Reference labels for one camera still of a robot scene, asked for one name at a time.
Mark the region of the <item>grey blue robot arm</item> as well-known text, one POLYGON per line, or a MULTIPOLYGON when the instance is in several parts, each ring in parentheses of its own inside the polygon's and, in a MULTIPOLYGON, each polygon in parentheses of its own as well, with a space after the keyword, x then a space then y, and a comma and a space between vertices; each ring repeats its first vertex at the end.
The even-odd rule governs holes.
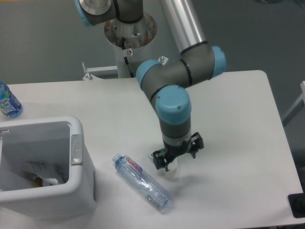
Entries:
POLYGON ((191 101, 186 88, 221 75, 226 70, 224 52, 211 46, 189 0, 163 0, 161 6, 175 38, 180 59, 168 63, 149 58, 157 23, 143 10, 141 0, 77 0, 76 8, 87 26, 104 23, 113 46, 120 78, 136 78, 156 112, 163 150, 153 153, 157 169, 174 168, 177 157, 195 156, 204 147, 191 132, 191 101))

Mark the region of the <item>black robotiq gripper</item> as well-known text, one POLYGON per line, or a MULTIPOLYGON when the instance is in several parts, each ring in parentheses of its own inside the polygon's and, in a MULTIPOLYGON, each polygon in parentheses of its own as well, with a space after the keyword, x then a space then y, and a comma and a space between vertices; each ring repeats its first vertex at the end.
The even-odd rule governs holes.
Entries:
POLYGON ((189 153, 196 158, 196 153, 204 148, 203 139, 198 132, 180 138, 164 136, 163 143, 165 149, 154 151, 152 157, 156 169, 165 168, 165 171, 170 171, 168 166, 177 157, 189 153))

